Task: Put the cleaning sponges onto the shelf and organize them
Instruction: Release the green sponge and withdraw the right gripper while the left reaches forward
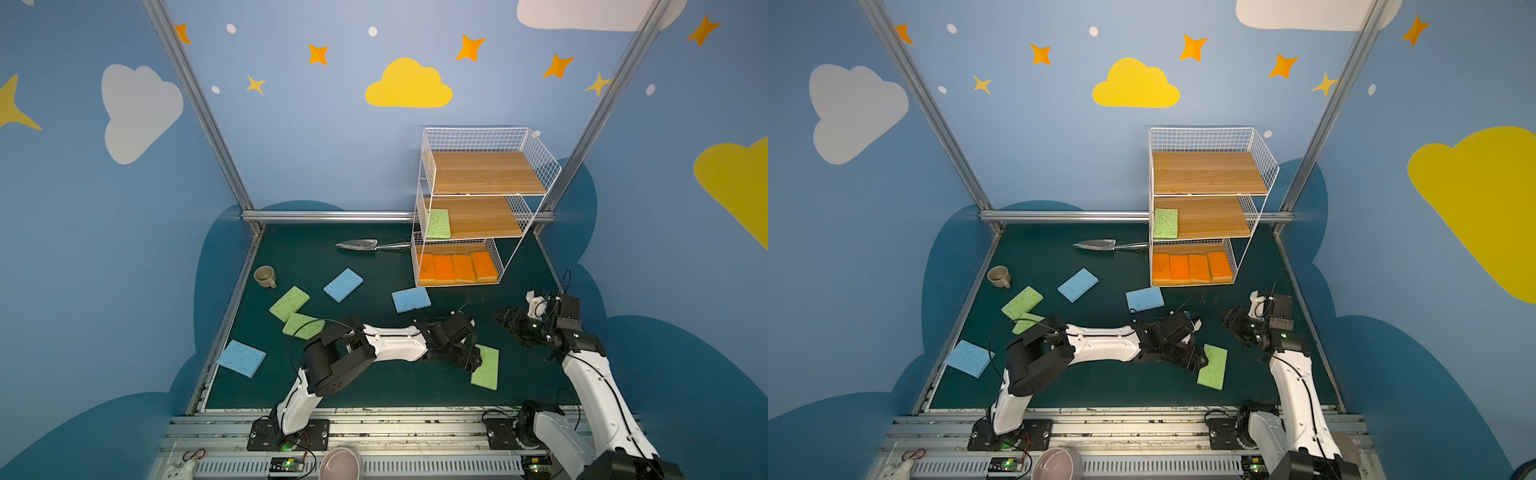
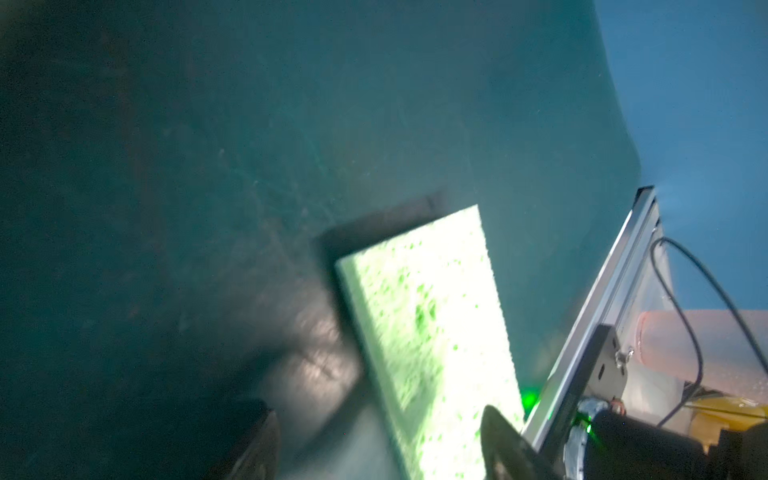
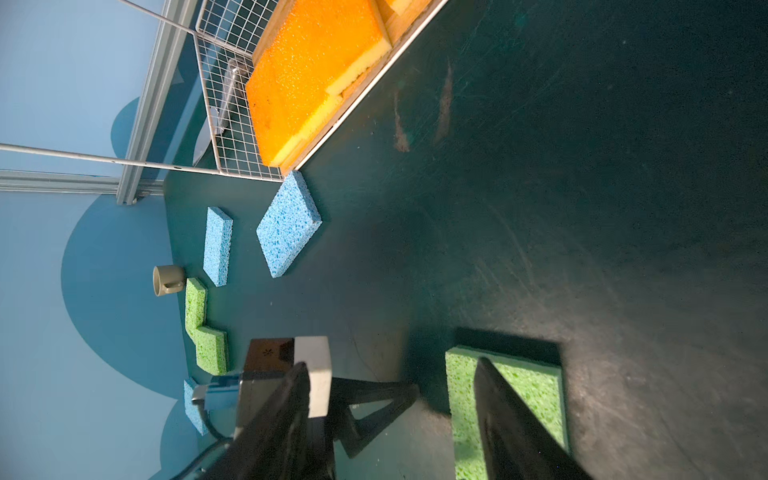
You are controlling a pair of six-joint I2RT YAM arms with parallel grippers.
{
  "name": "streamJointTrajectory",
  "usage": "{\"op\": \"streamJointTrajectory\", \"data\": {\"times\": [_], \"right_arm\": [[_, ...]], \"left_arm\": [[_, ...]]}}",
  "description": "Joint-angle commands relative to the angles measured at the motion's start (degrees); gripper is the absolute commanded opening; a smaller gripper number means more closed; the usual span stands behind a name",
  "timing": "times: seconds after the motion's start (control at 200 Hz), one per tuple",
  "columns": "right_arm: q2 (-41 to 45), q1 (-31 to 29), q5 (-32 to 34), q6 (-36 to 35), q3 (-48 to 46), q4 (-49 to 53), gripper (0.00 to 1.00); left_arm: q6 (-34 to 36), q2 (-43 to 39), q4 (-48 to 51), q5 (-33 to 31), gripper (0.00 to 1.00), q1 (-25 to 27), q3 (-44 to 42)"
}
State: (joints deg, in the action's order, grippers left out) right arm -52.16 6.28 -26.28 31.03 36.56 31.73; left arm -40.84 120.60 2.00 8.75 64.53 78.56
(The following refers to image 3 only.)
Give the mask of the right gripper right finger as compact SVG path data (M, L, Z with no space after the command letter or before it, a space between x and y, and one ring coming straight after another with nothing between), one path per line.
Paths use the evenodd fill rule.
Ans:
M588 479L523 399L486 358L474 375L474 393L490 479Z

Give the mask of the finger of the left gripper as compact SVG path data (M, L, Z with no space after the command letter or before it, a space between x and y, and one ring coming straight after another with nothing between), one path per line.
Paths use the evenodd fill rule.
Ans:
M419 387L408 382L332 379L328 426L350 459L357 457L377 436L418 399Z

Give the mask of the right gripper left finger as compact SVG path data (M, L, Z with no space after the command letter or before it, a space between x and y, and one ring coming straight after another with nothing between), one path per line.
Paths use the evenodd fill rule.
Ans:
M204 479L303 479L308 467L310 378L294 365Z

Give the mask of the orange sponge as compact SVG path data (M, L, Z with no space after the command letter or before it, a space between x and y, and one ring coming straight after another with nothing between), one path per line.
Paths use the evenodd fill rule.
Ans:
M293 2L245 86L262 163L292 161L390 49L375 1Z

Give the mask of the white wire wooden shelf rack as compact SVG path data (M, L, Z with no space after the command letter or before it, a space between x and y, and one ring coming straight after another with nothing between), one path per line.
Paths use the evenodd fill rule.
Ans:
M206 1L190 33L219 176L301 167L441 10L439 1Z

